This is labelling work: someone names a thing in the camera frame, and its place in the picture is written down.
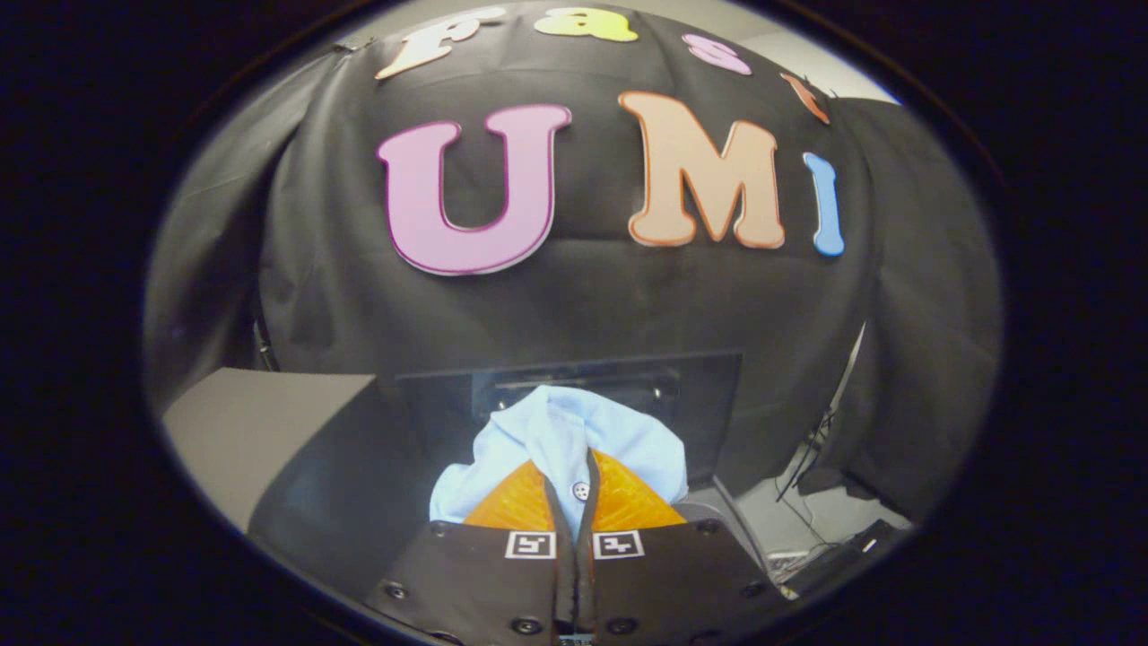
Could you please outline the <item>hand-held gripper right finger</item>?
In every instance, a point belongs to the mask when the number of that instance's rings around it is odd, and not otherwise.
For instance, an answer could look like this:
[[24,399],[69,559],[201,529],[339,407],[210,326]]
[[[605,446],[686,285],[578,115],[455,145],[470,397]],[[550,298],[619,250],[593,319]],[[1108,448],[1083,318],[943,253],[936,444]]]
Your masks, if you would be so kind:
[[575,626],[591,645],[735,645],[790,612],[722,517],[687,519],[619,459],[587,452]]

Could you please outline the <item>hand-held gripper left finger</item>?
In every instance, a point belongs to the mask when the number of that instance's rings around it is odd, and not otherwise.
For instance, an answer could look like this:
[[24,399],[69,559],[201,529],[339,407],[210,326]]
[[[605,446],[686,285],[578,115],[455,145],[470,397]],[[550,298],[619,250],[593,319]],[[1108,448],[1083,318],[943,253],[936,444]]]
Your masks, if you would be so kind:
[[575,626],[575,540],[553,487],[515,467],[461,522],[414,535],[365,602],[440,643],[557,645]]

